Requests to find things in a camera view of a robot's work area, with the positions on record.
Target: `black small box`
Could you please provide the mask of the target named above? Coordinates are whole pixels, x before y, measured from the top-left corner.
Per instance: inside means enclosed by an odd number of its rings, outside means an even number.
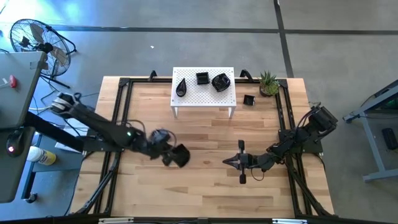
[[[245,95],[243,98],[243,104],[248,106],[254,106],[256,104],[256,97],[251,95]]]
[[[202,85],[202,84],[209,84],[209,73],[208,72],[200,72],[197,73],[197,84]]]

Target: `gray metal frame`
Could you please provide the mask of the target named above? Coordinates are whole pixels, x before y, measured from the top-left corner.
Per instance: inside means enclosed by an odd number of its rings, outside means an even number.
[[[347,115],[343,118],[346,123],[350,123],[350,122],[352,122],[353,119],[356,119],[356,118],[359,118],[361,120],[361,122],[363,124],[363,128],[366,133],[366,137],[368,138],[368,141],[370,143],[374,159],[376,160],[376,164],[377,164],[377,168],[379,169],[379,172],[364,175],[363,180],[365,182],[369,182],[372,180],[378,180],[378,179],[386,179],[386,178],[390,178],[390,177],[398,177],[398,169],[386,170],[386,168],[384,167],[383,161],[382,161],[380,153],[379,153],[379,148],[375,141],[375,135],[372,133],[372,130],[371,130],[371,127],[370,127],[369,121],[368,121],[369,118],[367,118],[368,112],[371,112],[372,110],[382,106],[383,104],[387,103],[388,101],[390,101],[391,99],[396,98],[396,97],[398,97],[398,85],[390,88],[387,92],[379,95],[375,99],[370,100],[369,102],[366,102],[359,109],[351,112],[349,115]]]

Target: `bottle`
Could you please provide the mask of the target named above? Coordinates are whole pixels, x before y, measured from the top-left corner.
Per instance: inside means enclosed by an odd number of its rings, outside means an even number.
[[[57,156],[52,152],[31,146],[26,160],[49,166],[55,162],[56,158]]]

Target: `table leg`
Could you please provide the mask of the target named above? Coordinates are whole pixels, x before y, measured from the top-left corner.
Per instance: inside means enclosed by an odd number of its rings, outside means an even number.
[[[172,106],[172,111],[173,111],[174,118],[177,118],[177,114],[178,114],[178,107],[176,107],[176,106]]]
[[[33,172],[33,167],[34,167],[34,162],[30,163],[29,171],[26,177],[26,182],[24,189],[22,191],[22,197],[21,199],[24,199],[27,203],[32,203],[36,201],[37,199],[37,194],[31,193],[32,187],[33,187],[33,182],[35,180],[36,173]]]
[[[229,116],[229,118],[232,118],[232,115],[234,115],[234,111],[235,111],[235,106],[228,108],[228,116]]]

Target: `potted plant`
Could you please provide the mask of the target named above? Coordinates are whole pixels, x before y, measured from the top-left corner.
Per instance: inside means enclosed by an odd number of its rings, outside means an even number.
[[[261,96],[270,97],[279,92],[279,82],[276,80],[276,75],[271,76],[270,71],[264,71],[264,74],[261,73],[259,80]]]

